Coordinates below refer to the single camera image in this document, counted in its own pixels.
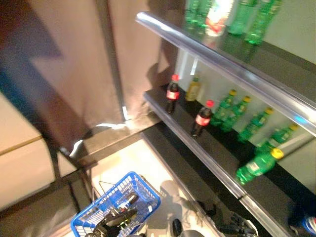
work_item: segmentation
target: red bottle cap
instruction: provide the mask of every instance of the red bottle cap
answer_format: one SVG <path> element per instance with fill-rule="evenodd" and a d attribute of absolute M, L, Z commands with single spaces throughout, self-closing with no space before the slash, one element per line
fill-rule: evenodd
<path fill-rule="evenodd" d="M 178 81 L 179 80 L 179 76 L 177 74 L 173 74 L 171 79 L 174 80 L 174 81 Z"/>
<path fill-rule="evenodd" d="M 214 106 L 215 102 L 213 100 L 207 100 L 206 106 L 212 108 Z"/>

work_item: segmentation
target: coca-cola bottle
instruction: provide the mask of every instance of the coca-cola bottle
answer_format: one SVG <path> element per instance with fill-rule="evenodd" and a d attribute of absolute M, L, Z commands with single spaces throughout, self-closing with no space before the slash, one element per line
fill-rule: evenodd
<path fill-rule="evenodd" d="M 211 108 L 214 106 L 214 101 L 208 100 L 206 105 L 200 109 L 199 113 L 197 114 L 196 121 L 193 124 L 191 135 L 193 137 L 200 136 L 203 128 L 209 124 L 211 121 L 212 111 Z"/>
<path fill-rule="evenodd" d="M 167 89 L 167 107 L 166 110 L 170 114 L 174 111 L 174 108 L 176 106 L 176 101 L 179 98 L 179 86 L 178 86 L 178 75 L 174 74 L 171 77 L 171 82 Z"/>

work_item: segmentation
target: glass shelf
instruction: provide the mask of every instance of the glass shelf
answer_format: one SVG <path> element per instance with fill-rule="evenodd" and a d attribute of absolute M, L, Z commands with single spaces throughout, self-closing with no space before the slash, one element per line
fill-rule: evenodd
<path fill-rule="evenodd" d="M 316 136 L 316 65 L 263 42 L 254 46 L 227 32 L 176 27 L 148 12 L 136 21 L 237 83 Z"/>
<path fill-rule="evenodd" d="M 195 116 L 202 107 L 197 102 L 185 101 L 185 92 L 180 96 L 173 113 L 165 110 L 167 104 L 166 86 L 146 91 L 145 99 L 152 110 L 170 130 L 195 154 L 226 187 L 240 199 L 246 209 L 257 218 L 261 225 L 277 237 L 294 236 L 288 226 L 296 203 L 313 203 L 315 195 L 279 164 L 246 185 L 241 186 L 235 179 L 236 170 L 254 157 L 255 146 L 250 142 L 237 141 L 237 132 L 224 133 L 220 128 L 207 126 L 202 134 L 190 135 Z"/>

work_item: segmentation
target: blue shopping basket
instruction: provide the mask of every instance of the blue shopping basket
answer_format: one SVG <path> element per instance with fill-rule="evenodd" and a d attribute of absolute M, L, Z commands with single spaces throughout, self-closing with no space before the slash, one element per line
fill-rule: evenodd
<path fill-rule="evenodd" d="M 99 197 L 71 221 L 71 229 L 76 237 L 84 237 L 92 233 L 95 226 L 111 211 L 110 207 L 118 207 L 126 201 L 131 192 L 138 195 L 138 200 L 131 205 L 137 210 L 136 217 L 121 230 L 118 237 L 134 233 L 160 205 L 158 193 L 147 181 L 135 172 L 127 173 L 111 189 Z"/>

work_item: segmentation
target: red label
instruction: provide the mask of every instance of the red label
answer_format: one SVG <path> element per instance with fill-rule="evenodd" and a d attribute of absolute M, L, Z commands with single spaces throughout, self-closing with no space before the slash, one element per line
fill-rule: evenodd
<path fill-rule="evenodd" d="M 210 118 L 202 118 L 200 115 L 197 115 L 196 122 L 201 126 L 207 126 L 210 121 Z"/>
<path fill-rule="evenodd" d="M 170 100 L 176 100 L 179 97 L 179 92 L 171 92 L 170 90 L 167 90 L 167 98 Z"/>

